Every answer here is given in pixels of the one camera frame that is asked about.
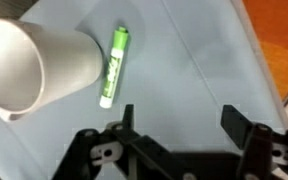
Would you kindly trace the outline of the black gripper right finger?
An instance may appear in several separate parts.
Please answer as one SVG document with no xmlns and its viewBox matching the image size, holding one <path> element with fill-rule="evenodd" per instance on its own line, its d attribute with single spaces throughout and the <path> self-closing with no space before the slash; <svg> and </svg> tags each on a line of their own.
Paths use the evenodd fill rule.
<svg viewBox="0 0 288 180">
<path fill-rule="evenodd" d="M 288 129 L 279 134 L 266 124 L 251 122 L 233 105 L 223 106 L 221 126 L 243 151 L 238 179 L 273 180 L 273 166 L 288 175 Z"/>
</svg>

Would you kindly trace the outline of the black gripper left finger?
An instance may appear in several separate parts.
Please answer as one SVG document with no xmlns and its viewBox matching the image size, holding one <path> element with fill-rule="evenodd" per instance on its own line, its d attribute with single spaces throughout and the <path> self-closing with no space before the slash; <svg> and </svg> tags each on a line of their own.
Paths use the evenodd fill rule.
<svg viewBox="0 0 288 180">
<path fill-rule="evenodd" d="M 51 180 L 95 180 L 112 163 L 127 180 L 173 180 L 171 154 L 133 129 L 134 105 L 125 106 L 121 121 L 103 132 L 78 131 Z"/>
</svg>

